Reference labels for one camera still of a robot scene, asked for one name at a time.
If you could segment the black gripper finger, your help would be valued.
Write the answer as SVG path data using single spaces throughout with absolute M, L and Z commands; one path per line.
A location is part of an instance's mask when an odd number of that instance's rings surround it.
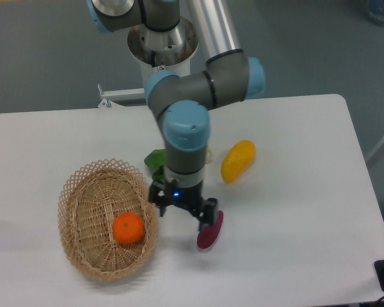
M 164 216 L 167 207 L 167 198 L 164 192 L 164 184 L 154 180 L 149 188 L 148 202 L 153 203 L 159 209 L 159 215 Z
M 206 226 L 214 226 L 218 219 L 218 199 L 202 199 L 196 218 L 199 221 L 199 232 L 201 232 Z

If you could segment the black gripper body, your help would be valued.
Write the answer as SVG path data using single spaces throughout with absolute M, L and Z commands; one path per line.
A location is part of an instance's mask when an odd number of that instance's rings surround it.
M 202 207 L 203 182 L 191 187 L 180 187 L 178 181 L 164 182 L 164 201 L 161 205 L 161 215 L 166 212 L 166 207 L 175 206 L 188 211 L 193 217 L 197 217 Z

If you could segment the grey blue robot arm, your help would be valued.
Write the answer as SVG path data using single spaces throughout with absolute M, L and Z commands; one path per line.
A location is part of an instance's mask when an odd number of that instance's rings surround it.
M 266 85 L 257 58 L 244 54 L 226 1 L 189 1 L 187 32 L 178 1 L 88 1 L 99 29 L 138 30 L 139 60 L 153 68 L 144 84 L 146 103 L 165 144 L 164 178 L 148 200 L 165 212 L 187 210 L 201 228 L 216 224 L 214 198 L 202 197 L 211 126 L 209 111 L 257 98 Z

